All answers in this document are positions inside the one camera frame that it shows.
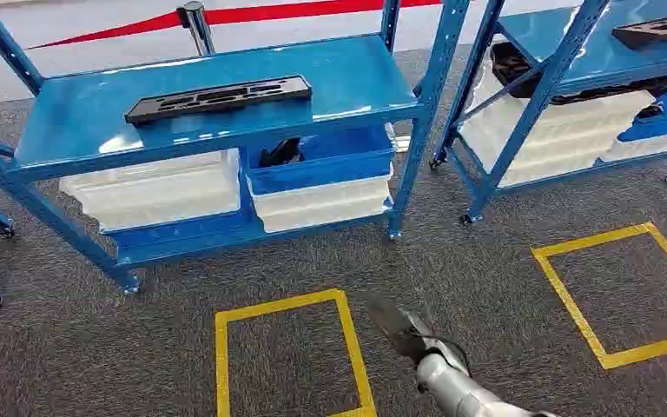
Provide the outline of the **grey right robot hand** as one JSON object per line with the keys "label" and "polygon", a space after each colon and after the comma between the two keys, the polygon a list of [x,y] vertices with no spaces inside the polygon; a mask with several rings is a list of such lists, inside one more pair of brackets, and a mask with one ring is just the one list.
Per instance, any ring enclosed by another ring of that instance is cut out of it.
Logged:
{"label": "grey right robot hand", "polygon": [[472,375],[466,351],[456,341],[435,334],[426,321],[392,300],[375,295],[369,295],[365,300],[369,317],[398,355],[418,366],[428,355],[437,354],[448,366],[467,376]]}

